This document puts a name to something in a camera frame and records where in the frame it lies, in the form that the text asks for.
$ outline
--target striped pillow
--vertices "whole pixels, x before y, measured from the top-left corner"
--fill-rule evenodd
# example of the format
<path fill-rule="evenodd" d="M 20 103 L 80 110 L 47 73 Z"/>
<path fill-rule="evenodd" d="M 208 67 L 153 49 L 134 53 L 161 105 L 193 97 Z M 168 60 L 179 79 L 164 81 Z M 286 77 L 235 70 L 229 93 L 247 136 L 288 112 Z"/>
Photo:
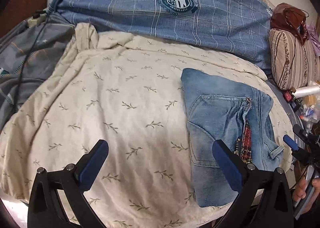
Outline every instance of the striped pillow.
<path fill-rule="evenodd" d="M 315 56 L 312 43 L 302 45 L 290 32 L 271 29 L 271 70 L 281 90 L 307 86 L 320 77 L 320 58 Z"/>

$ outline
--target leaf pattern fabric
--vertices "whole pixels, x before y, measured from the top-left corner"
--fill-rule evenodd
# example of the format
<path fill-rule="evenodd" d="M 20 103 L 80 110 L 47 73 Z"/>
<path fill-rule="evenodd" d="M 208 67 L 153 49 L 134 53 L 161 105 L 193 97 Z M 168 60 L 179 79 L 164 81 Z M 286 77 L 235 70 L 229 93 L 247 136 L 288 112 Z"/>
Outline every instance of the leaf pattern fabric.
<path fill-rule="evenodd" d="M 0 134 L 1 188 L 28 202 L 39 166 L 61 170 L 105 139 L 108 158 L 84 195 L 106 227 L 187 228 L 222 216 L 229 205 L 200 208 L 195 201 L 180 81 L 186 67 L 273 97 L 270 118 L 288 170 L 292 157 L 280 137 L 293 137 L 292 126 L 258 67 L 225 52 L 124 32 L 97 34 L 80 23 L 52 76 Z"/>

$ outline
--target metal screw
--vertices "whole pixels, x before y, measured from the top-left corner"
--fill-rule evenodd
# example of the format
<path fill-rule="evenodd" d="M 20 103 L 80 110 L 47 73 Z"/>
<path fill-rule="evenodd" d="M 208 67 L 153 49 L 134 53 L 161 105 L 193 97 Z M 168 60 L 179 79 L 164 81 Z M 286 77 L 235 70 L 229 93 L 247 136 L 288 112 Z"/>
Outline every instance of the metal screw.
<path fill-rule="evenodd" d="M 74 168 L 75 168 L 75 164 L 72 164 L 72 163 L 66 166 L 66 170 L 73 170 Z"/>
<path fill-rule="evenodd" d="M 43 167 L 39 167 L 39 168 L 37 169 L 37 173 L 38 173 L 38 174 L 41 174 L 42 172 L 44 172 L 44 168 L 43 168 Z"/>
<path fill-rule="evenodd" d="M 254 170 L 254 169 L 256 169 L 256 166 L 254 164 L 252 164 L 252 163 L 249 163 L 247 165 L 247 168 L 250 169 L 250 170 Z"/>
<path fill-rule="evenodd" d="M 283 173 L 284 173 L 283 169 L 280 168 L 280 167 L 277 167 L 277 171 L 278 171 L 278 173 L 280 173 L 280 174 L 283 174 Z"/>

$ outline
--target denim jeans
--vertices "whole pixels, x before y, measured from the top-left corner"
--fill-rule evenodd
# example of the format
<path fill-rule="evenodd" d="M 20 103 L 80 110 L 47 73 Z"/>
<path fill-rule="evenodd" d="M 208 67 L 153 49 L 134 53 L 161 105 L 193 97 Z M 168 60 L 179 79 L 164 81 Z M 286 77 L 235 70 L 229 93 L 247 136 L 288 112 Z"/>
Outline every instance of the denim jeans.
<path fill-rule="evenodd" d="M 181 75 L 190 132 L 192 182 L 200 207 L 232 202 L 231 190 L 213 155 L 212 144 L 221 139 L 238 153 L 244 127 L 251 130 L 251 162 L 273 171 L 282 159 L 283 147 L 275 143 L 269 112 L 272 98 L 249 85 L 186 68 Z"/>

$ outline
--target blue plaid fabric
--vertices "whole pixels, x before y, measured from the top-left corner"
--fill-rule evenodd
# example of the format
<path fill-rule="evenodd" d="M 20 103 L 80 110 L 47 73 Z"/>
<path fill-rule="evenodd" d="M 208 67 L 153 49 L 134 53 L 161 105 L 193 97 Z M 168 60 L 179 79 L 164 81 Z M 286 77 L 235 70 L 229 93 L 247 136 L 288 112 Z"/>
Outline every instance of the blue plaid fabric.
<path fill-rule="evenodd" d="M 50 11 L 120 30 L 233 53 L 270 72 L 270 8 L 261 0 L 52 0 Z"/>

